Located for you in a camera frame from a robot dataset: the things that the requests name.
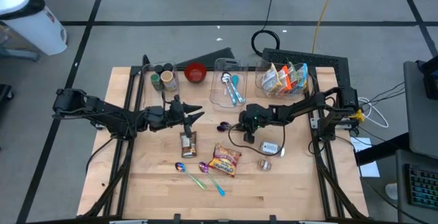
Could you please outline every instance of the white cable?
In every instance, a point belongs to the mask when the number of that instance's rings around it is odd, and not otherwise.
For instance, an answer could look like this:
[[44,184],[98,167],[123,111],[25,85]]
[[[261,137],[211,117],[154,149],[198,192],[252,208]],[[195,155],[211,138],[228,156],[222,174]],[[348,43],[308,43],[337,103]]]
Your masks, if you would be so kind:
[[[385,117],[383,116],[383,114],[382,114],[381,112],[379,112],[379,111],[377,110],[377,108],[374,107],[374,106],[372,105],[372,103],[370,103],[370,100],[369,100],[368,98],[365,98],[365,97],[359,97],[357,100],[358,100],[358,101],[361,101],[361,102],[363,102],[363,103],[365,103],[365,105],[369,105],[369,106],[370,106],[370,108],[368,108],[368,109],[370,110],[370,111],[368,112],[368,114],[364,114],[364,115],[365,115],[365,119],[367,119],[367,120],[373,122],[374,124],[378,125],[379,127],[383,127],[383,128],[388,128],[388,127],[389,127],[389,123],[388,123],[388,121],[385,119]],[[377,114],[383,119],[383,121],[385,122],[385,125],[382,125],[382,124],[380,124],[379,122],[376,122],[375,120],[373,120],[373,119],[371,119],[371,118],[369,117],[369,116],[371,115],[371,111],[372,111],[372,110],[375,110],[376,113],[377,113]]]

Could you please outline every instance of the keyboard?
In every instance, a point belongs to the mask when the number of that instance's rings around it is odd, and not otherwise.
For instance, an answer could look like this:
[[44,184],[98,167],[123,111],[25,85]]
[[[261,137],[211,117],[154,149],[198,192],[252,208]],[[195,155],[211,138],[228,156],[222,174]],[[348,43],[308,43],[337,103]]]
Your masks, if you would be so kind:
[[407,196],[411,205],[438,210],[438,171],[405,164]]
[[331,66],[335,69],[337,85],[350,87],[347,58],[278,49],[264,49],[262,58],[266,62],[280,64],[292,62],[292,64],[306,63],[307,66]]

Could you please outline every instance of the metal spoon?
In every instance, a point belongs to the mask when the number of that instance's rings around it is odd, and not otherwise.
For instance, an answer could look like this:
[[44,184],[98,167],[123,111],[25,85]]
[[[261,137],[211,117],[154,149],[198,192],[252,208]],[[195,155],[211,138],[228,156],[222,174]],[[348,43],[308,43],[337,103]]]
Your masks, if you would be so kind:
[[199,187],[201,187],[203,190],[207,190],[207,187],[204,185],[204,183],[202,183],[199,179],[196,179],[195,177],[193,177],[191,174],[187,172],[184,163],[181,162],[175,163],[175,168],[177,169],[178,172],[187,173],[187,175],[189,175],[189,177],[191,177],[193,181],[198,184]]
[[227,86],[228,93],[230,94],[231,101],[233,102],[233,105],[237,105],[237,101],[235,100],[235,97],[234,97],[233,91],[231,91],[230,86],[228,85],[229,80],[230,80],[229,77],[225,77],[225,76],[222,74],[222,78],[221,78],[221,80],[222,80],[222,82],[224,82],[224,84]]
[[208,174],[208,177],[211,179],[213,184],[218,189],[219,194],[224,197],[225,196],[225,191],[223,189],[221,189],[221,187],[218,185],[218,183],[213,179],[211,174],[208,172],[208,166],[204,162],[199,162],[199,170],[201,170],[201,172],[203,172],[203,173]]
[[237,99],[239,100],[240,103],[245,103],[245,99],[243,99],[240,96],[240,93],[237,91],[237,89],[235,88],[233,82],[231,81],[231,74],[229,74],[228,72],[224,72],[222,74],[222,81],[224,81],[223,79],[226,78],[228,79],[228,82],[230,83],[232,89],[234,90],[235,96],[237,97]]

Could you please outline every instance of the white trash can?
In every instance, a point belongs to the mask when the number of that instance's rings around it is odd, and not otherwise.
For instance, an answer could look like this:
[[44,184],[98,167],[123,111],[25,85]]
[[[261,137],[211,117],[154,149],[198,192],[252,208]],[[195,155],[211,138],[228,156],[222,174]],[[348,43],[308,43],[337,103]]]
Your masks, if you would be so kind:
[[47,55],[67,48],[67,31],[44,0],[0,0],[0,21]]

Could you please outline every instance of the red bowl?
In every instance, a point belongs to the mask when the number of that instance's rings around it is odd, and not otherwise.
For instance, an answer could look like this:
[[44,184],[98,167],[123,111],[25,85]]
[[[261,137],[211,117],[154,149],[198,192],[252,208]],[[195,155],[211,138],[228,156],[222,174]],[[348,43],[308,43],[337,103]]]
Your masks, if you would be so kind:
[[207,69],[201,63],[191,63],[184,70],[185,78],[190,83],[197,84],[204,81],[207,74]]

